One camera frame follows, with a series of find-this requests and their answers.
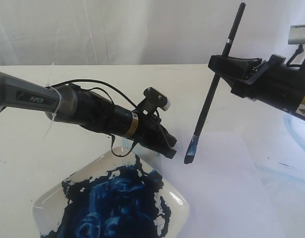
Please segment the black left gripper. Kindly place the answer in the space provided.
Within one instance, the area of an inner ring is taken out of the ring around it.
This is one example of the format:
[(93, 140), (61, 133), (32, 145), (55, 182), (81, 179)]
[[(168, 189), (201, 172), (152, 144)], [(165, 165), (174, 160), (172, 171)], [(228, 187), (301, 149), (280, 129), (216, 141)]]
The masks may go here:
[(141, 146), (158, 152), (168, 159), (172, 159), (177, 152), (172, 148), (177, 143), (177, 139), (167, 131), (164, 133), (161, 131), (160, 119), (156, 115), (139, 114), (139, 124), (134, 140)]

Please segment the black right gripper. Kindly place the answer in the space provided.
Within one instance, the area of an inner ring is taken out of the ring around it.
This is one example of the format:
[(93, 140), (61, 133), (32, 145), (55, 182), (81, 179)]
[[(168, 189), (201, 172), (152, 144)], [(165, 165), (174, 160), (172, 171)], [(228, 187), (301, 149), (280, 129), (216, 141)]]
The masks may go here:
[(299, 68), (287, 67), (273, 55), (257, 72), (262, 58), (213, 55), (208, 67), (224, 79), (231, 93), (261, 101), (305, 121), (305, 59)]

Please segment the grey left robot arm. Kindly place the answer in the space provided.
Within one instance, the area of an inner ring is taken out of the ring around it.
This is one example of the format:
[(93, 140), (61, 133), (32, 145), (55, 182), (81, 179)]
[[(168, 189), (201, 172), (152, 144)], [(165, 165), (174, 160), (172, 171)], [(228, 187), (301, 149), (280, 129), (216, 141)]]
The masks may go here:
[(83, 89), (78, 83), (87, 79), (73, 79), (52, 86), (40, 86), (0, 72), (0, 112), (5, 108), (20, 108), (45, 112), (56, 122), (70, 123), (82, 128), (132, 141), (132, 147), (140, 144), (149, 150), (173, 158), (177, 139), (162, 125), (158, 108), (166, 111), (168, 98), (153, 87), (144, 90), (144, 99), (133, 110), (114, 103), (111, 96), (103, 97), (95, 90)]

